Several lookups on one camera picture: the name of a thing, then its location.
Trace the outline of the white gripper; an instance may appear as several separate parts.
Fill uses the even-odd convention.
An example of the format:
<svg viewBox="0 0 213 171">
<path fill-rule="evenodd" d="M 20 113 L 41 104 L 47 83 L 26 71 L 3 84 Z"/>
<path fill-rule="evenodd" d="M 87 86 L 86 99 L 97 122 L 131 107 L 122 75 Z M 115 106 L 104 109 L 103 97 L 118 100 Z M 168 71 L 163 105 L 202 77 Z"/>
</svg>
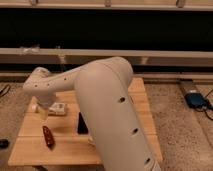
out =
<svg viewBox="0 0 213 171">
<path fill-rule="evenodd" d="M 55 96 L 36 96 L 37 112 L 42 120 L 46 120 L 49 114 L 49 108 L 55 102 Z"/>
</svg>

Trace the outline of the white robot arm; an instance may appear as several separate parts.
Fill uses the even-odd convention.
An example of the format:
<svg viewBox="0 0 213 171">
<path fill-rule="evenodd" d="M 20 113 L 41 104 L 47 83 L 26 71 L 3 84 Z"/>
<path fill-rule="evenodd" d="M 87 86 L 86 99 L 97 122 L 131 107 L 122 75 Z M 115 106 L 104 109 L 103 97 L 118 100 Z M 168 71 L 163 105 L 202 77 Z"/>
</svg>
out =
<svg viewBox="0 0 213 171">
<path fill-rule="evenodd" d="M 23 90 L 43 108 L 57 92 L 73 90 L 105 171 L 161 171 L 128 93 L 132 78 L 128 60 L 111 57 L 58 75 L 38 67 Z"/>
</svg>

